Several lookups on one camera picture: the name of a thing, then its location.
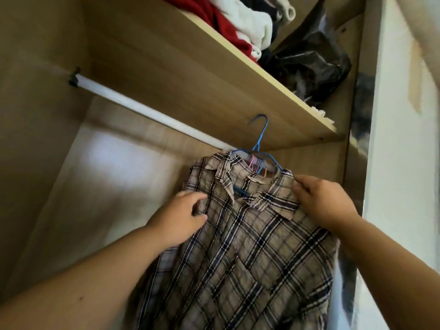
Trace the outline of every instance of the forearm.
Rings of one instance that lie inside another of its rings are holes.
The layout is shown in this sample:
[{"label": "forearm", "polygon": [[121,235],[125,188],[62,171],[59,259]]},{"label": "forearm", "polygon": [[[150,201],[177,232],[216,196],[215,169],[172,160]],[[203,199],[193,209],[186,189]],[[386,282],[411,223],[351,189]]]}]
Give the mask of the forearm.
[{"label": "forearm", "polygon": [[0,329],[103,329],[163,251],[140,228],[0,306]]},{"label": "forearm", "polygon": [[440,329],[440,276],[365,220],[336,233],[391,329]]}]

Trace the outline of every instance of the closet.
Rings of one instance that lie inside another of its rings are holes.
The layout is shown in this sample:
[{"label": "closet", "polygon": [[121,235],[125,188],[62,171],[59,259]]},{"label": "closet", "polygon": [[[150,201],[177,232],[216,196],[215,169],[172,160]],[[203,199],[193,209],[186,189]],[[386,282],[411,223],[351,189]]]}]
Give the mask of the closet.
[{"label": "closet", "polygon": [[[297,18],[317,0],[290,0]],[[352,61],[331,124],[198,17],[162,0],[1,0],[0,292],[6,299],[136,227],[219,148],[68,84],[80,74],[283,168],[342,183],[365,0],[327,0]]]}]

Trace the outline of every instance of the white metal rod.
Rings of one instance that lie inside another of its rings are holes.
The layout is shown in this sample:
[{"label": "white metal rod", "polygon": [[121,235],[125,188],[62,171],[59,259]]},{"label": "white metal rod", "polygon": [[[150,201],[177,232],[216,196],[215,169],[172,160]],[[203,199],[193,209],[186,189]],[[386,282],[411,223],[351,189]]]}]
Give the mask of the white metal rod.
[{"label": "white metal rod", "polygon": [[235,147],[228,145],[227,143],[224,143],[223,141],[220,141],[219,139],[216,139],[206,133],[200,132],[199,130],[196,130],[193,127],[190,127],[176,119],[173,119],[166,114],[163,114],[159,111],[156,111],[154,109],[151,109],[150,107],[143,105],[134,99],[128,98],[127,96],[124,96],[123,94],[119,94],[118,92],[104,87],[102,84],[99,84],[95,81],[92,81],[88,79],[87,77],[84,77],[80,74],[76,75],[78,79],[78,86],[81,88],[84,88],[88,91],[91,91],[94,94],[97,94],[98,96],[101,96],[105,99],[108,99],[109,101],[115,102],[118,105],[123,106],[124,108],[127,108],[131,111],[134,111],[142,116],[145,116],[147,118],[150,118],[153,121],[156,121],[158,123],[161,123],[165,126],[168,126],[172,128],[173,130],[179,131],[185,135],[190,136],[191,138],[197,139],[198,141],[201,141],[203,143],[206,143],[207,145],[210,145],[212,147],[221,149],[221,150],[234,150]]}]

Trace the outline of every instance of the plaid shirt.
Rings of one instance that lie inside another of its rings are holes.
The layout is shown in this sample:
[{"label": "plaid shirt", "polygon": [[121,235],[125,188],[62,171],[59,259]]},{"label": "plaid shirt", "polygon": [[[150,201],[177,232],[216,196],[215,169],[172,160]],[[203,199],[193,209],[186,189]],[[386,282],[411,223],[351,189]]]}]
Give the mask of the plaid shirt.
[{"label": "plaid shirt", "polygon": [[335,240],[298,208],[292,183],[231,152],[197,161],[186,189],[208,194],[194,213],[208,220],[150,266],[136,329],[324,329]]}]

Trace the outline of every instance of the red garment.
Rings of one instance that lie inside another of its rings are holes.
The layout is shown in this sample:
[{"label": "red garment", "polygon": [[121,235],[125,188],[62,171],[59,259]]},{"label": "red garment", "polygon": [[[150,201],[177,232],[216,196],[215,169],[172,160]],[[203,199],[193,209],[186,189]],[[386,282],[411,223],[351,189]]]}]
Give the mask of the red garment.
[{"label": "red garment", "polygon": [[224,38],[232,43],[246,56],[255,61],[251,56],[252,46],[245,40],[237,37],[237,29],[223,14],[208,0],[164,0],[179,9],[190,11],[199,16],[203,21],[216,29]]}]

